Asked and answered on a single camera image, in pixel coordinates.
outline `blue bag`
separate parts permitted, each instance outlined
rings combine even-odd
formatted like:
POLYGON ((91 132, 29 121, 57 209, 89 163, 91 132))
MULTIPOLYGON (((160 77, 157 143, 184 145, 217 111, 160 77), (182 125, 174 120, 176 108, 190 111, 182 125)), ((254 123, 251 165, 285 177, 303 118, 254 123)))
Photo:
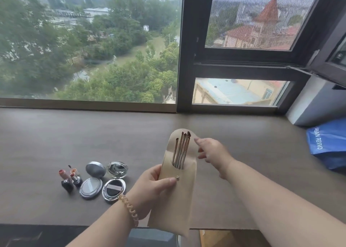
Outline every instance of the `blue bag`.
POLYGON ((310 153, 330 170, 346 168, 346 118, 306 131, 310 153))

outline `compact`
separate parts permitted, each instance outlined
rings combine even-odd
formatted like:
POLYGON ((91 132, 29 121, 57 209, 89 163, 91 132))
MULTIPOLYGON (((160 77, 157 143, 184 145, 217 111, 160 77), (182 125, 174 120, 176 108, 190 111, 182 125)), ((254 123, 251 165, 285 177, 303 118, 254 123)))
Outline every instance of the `compact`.
POLYGON ((120 194, 123 194, 126 184, 122 179, 110 179, 102 189, 102 196, 107 202, 117 201, 120 194))
POLYGON ((110 162, 107 165, 107 172, 115 179, 122 179, 127 175, 128 166, 123 162, 110 162))
POLYGON ((82 183, 79 193, 83 198, 91 199, 100 192, 101 188, 102 180, 91 177, 82 183))
POLYGON ((89 162, 85 170, 91 177, 102 178, 106 174, 106 168, 99 162, 89 162))

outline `beaded bracelet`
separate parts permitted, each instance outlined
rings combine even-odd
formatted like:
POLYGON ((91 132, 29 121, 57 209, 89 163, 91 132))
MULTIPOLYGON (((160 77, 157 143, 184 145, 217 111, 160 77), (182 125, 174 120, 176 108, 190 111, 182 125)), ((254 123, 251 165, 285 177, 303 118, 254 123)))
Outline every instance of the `beaded bracelet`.
POLYGON ((136 211, 133 209, 133 206, 131 205, 127 197, 121 194, 119 196, 119 200, 122 201, 125 204, 126 208, 129 210, 129 213, 131 214, 131 217, 135 224, 135 228, 138 227, 138 215, 136 214, 136 211))

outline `person's left hand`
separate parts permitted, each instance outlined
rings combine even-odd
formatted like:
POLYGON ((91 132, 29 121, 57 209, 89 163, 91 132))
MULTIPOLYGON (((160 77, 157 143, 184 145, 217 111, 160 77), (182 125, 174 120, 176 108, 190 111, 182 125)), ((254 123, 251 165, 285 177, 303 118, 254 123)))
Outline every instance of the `person's left hand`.
POLYGON ((175 178, 166 178, 158 181, 161 166, 162 164, 159 164, 143 172, 132 189, 126 194, 140 220, 147 217, 159 194, 176 184, 175 178))

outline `compact lid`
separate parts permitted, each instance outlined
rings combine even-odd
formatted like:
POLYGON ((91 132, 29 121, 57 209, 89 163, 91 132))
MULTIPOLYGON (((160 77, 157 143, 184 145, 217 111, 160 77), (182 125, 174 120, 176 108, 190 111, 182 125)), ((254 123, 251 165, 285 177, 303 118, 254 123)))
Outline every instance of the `compact lid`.
POLYGON ((90 176, 95 178, 102 178, 106 174, 106 168, 99 162, 89 162, 85 170, 90 176))
POLYGON ((107 165, 107 172, 113 178, 122 179, 127 175, 128 166, 123 162, 110 162, 107 165))
POLYGON ((126 184, 122 179, 110 179, 102 189, 102 196, 108 202, 117 201, 120 194, 123 194, 126 184))
POLYGON ((79 193, 83 198, 90 199, 95 197, 100 192, 101 188, 102 180, 91 177, 82 183, 79 193))

